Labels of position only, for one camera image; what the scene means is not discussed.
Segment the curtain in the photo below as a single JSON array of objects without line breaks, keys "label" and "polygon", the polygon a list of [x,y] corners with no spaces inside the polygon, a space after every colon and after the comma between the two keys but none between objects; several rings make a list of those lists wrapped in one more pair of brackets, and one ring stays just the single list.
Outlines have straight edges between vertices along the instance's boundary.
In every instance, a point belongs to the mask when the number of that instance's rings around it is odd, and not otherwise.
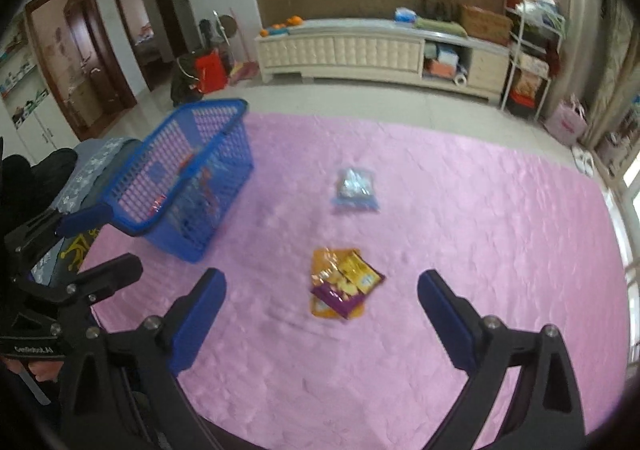
[{"label": "curtain", "polygon": [[626,99],[631,77],[638,64],[639,33],[634,18],[622,0],[611,0],[609,44],[604,75],[593,106],[587,116],[589,124],[582,143],[595,148],[614,125],[612,121],[629,105]]},{"label": "curtain", "polygon": [[561,0],[561,9],[570,25],[562,43],[562,71],[552,82],[542,110],[545,117],[553,114],[563,98],[575,94],[578,100],[583,99],[588,81],[593,77],[600,26],[604,27],[600,19],[601,6],[602,0]]}]

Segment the pink carpet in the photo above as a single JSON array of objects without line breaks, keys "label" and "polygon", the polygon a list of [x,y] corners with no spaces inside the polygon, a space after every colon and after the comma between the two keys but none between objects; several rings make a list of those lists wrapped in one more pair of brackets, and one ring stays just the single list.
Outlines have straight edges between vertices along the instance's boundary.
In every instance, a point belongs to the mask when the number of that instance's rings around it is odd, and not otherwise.
[{"label": "pink carpet", "polygon": [[[436,268],[482,316],[533,331],[558,325],[587,430],[607,417],[623,390],[628,306],[593,181],[401,125],[259,114],[245,123],[255,172],[201,264],[107,227],[84,265],[126,252],[144,264],[138,283],[95,307],[109,331],[163,315],[207,267],[225,272],[226,302],[180,375],[200,414],[270,449],[421,449],[466,380],[416,297],[420,273]],[[332,212],[336,174],[350,165],[376,173],[380,213]],[[364,317],[310,315],[311,255],[324,246],[359,247],[388,276]],[[498,397],[478,445],[495,436],[508,400]]]}]

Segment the red bag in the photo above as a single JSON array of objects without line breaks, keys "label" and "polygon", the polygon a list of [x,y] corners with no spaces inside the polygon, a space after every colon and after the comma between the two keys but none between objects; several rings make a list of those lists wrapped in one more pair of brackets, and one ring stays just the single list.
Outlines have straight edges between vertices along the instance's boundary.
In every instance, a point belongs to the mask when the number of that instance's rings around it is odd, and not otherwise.
[{"label": "red bag", "polygon": [[220,60],[220,55],[213,52],[210,55],[201,56],[196,59],[196,70],[198,71],[198,91],[206,95],[213,91],[219,91],[226,87],[227,77],[225,68]]}]

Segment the hand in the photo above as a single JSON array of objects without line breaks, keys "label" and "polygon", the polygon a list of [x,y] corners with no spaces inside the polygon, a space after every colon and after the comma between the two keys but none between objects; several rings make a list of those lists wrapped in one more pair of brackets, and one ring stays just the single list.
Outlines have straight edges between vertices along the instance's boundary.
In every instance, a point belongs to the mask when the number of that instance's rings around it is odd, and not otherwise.
[{"label": "hand", "polygon": [[[10,360],[9,358],[4,358],[4,356],[0,356],[0,360],[6,365],[7,369],[15,374],[20,374],[24,369],[24,366],[18,360]],[[31,362],[29,370],[35,376],[37,382],[49,382],[58,377],[63,364],[64,362]]]},{"label": "hand", "polygon": [[37,382],[49,382],[58,377],[63,365],[64,362],[31,362],[29,370]]},{"label": "hand", "polygon": [[2,363],[6,365],[6,368],[15,374],[20,374],[20,372],[24,369],[24,366],[18,360],[10,360],[9,358],[5,358],[4,356],[0,356],[0,360]]}]

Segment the white tv cabinet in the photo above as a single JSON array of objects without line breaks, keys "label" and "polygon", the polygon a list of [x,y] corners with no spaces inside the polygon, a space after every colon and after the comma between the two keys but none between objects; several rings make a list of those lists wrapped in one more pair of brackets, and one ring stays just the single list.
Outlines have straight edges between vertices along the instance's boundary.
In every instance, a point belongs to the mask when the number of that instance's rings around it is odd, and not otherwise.
[{"label": "white tv cabinet", "polygon": [[[425,41],[455,46],[467,84],[423,77]],[[509,68],[509,49],[485,40],[416,30],[378,19],[306,21],[289,35],[257,37],[262,79],[300,73],[303,79],[342,78],[410,84],[486,98],[497,106]]]}]

